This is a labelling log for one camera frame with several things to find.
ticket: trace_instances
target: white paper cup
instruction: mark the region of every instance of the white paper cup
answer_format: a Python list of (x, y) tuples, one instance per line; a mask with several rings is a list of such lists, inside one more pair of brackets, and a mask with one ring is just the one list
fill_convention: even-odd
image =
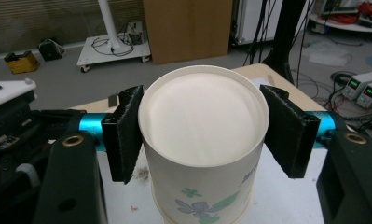
[(139, 107), (153, 196), (167, 223), (238, 222), (269, 124), (247, 78), (214, 66), (161, 77)]

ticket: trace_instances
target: purple flower print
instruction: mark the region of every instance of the purple flower print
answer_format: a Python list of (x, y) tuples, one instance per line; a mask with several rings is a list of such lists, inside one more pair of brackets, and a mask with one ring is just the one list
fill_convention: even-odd
[(176, 199), (176, 203), (181, 206), (177, 208), (182, 213), (185, 214), (191, 214), (194, 215), (194, 217), (197, 218), (204, 218), (204, 217), (210, 217), (208, 213), (216, 213), (223, 208), (227, 206), (219, 206), (219, 207), (212, 207), (209, 208), (209, 205), (206, 202), (198, 202), (198, 203), (192, 203), (192, 205), (188, 205), (187, 203)]

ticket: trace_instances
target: cup rim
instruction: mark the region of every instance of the cup rim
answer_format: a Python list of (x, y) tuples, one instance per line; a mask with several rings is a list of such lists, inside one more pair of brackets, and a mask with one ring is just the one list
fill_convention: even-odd
[[(260, 127), (260, 129), (262, 129), (261, 133), (263, 133), (263, 134), (261, 134), (261, 136), (258, 136), (258, 138), (255, 140), (255, 143), (252, 146), (250, 146), (250, 149), (247, 150), (247, 152), (243, 153), (241, 156), (239, 156), (235, 160), (227, 161), (227, 162), (224, 162), (224, 163), (221, 163), (221, 164), (217, 164), (217, 165), (210, 165), (210, 164), (208, 164), (208, 165), (203, 165), (203, 164), (201, 164), (201, 165), (188, 164), (188, 163), (186, 163), (184, 161), (174, 160), (173, 158), (170, 158), (167, 155), (161, 153), (159, 150), (156, 150), (154, 144), (152, 144), (152, 142), (151, 142), (151, 139), (149, 137), (146, 137), (148, 135), (146, 133), (147, 130), (145, 130), (145, 127), (144, 127), (145, 118), (143, 116), (143, 113), (146, 110), (146, 105), (148, 103), (148, 100), (154, 95), (154, 93), (160, 87), (164, 86), (169, 81), (174, 80), (174, 79), (176, 79), (178, 77), (187, 76), (187, 75), (191, 75), (191, 74), (195, 74), (195, 73), (212, 73), (212, 74), (218, 75), (218, 76), (229, 77), (232, 80), (237, 81), (242, 86), (244, 86), (245, 88), (247, 88), (251, 92), (251, 94), (254, 95), (255, 99), (258, 101), (258, 103), (260, 105), (260, 110), (261, 110), (263, 116), (266, 117), (265, 120), (263, 120), (261, 122), (263, 125), (262, 125), (262, 127)], [(139, 105), (138, 122), (139, 122), (139, 127), (140, 127), (140, 130), (141, 130), (141, 133), (142, 133), (142, 136), (143, 136), (145, 142), (155, 152), (157, 152), (160, 156), (162, 156), (166, 160), (173, 161), (173, 162), (176, 162), (178, 164), (182, 164), (184, 166), (197, 167), (197, 168), (202, 168), (202, 167), (204, 167), (204, 168), (212, 168), (212, 167), (219, 167), (219, 166), (227, 165), (227, 164), (230, 164), (230, 163), (232, 163), (234, 161), (238, 161), (241, 158), (244, 158), (245, 156), (247, 156), (248, 154), (250, 154), (251, 152), (253, 152), (254, 149), (256, 147), (258, 147), (258, 145), (261, 144), (262, 141), (264, 141), (265, 134), (266, 134), (266, 132), (268, 130), (268, 126), (269, 126), (269, 108), (268, 108), (268, 104), (267, 104), (267, 101), (265, 100), (264, 95), (258, 89), (258, 87), (254, 83), (252, 83), (249, 79), (247, 79), (246, 77), (240, 75), (239, 73), (236, 73), (236, 72), (234, 72), (232, 70), (229, 70), (229, 69), (226, 69), (226, 68), (223, 68), (223, 67), (218, 67), (218, 66), (212, 66), (212, 65), (193, 65), (193, 66), (187, 66), (187, 67), (178, 68), (178, 69), (175, 69), (175, 70), (173, 70), (173, 71), (165, 74), (164, 76), (162, 76), (159, 79), (157, 79), (147, 89), (147, 91), (145, 92), (145, 95), (142, 98), (142, 101), (141, 101), (141, 103)]]

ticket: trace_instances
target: white table surface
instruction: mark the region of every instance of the white table surface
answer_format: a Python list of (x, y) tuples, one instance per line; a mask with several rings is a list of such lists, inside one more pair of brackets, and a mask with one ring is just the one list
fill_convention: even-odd
[[(295, 88), (264, 64), (254, 64), (234, 71), (250, 79), (262, 77), (271, 84), (290, 93), (290, 100), (303, 110), (323, 110), (302, 91)], [(75, 109), (88, 112), (104, 112), (107, 100), (80, 105)], [(322, 210), (316, 189), (316, 181), (323, 167), (326, 149), (314, 149), (310, 155), (305, 178), (290, 179), (264, 147), (255, 175), (253, 198), (241, 224), (291, 223), (322, 224)], [(111, 180), (105, 152), (98, 152), (109, 224), (160, 224), (162, 217), (155, 206), (151, 181), (137, 175), (128, 185)], [(147, 166), (144, 152), (140, 154), (135, 172)]]

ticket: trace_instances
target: floor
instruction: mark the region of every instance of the floor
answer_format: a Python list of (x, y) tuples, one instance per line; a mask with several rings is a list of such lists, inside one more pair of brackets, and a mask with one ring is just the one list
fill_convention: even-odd
[[(372, 56), (372, 34), (355, 33), (342, 30), (330, 30), (321, 35), (310, 30), (300, 34), (290, 52), (289, 63), (293, 71), (295, 85), (321, 105), (325, 105), (334, 83), (330, 76), (338, 71), (362, 74), (372, 71), (372, 65), (366, 62)], [(325, 44), (328, 51), (321, 52), (323, 61), (309, 62), (308, 55), (319, 50), (317, 44)], [(12, 75), (3, 58), (0, 58), (0, 80), (22, 80), (30, 78), (37, 84), (35, 93), (38, 98), (31, 103), (32, 109), (63, 109), (74, 105), (83, 105), (102, 100), (127, 88), (144, 85), (148, 88), (157, 78), (180, 67), (209, 64), (228, 69), (243, 66), (248, 46), (230, 46), (228, 55), (195, 61), (154, 64), (153, 61), (141, 63), (140, 59), (127, 59), (111, 63), (94, 64), (87, 73), (81, 73), (76, 66), (81, 47), (69, 48), (59, 60), (45, 62), (39, 53), (35, 57), (40, 67), (31, 73)], [(264, 45), (262, 59), (269, 52), (269, 43)], [(340, 55), (344, 65), (326, 65), (331, 56)], [(371, 113), (354, 102), (340, 100), (342, 105), (336, 110), (343, 116), (361, 116)]]

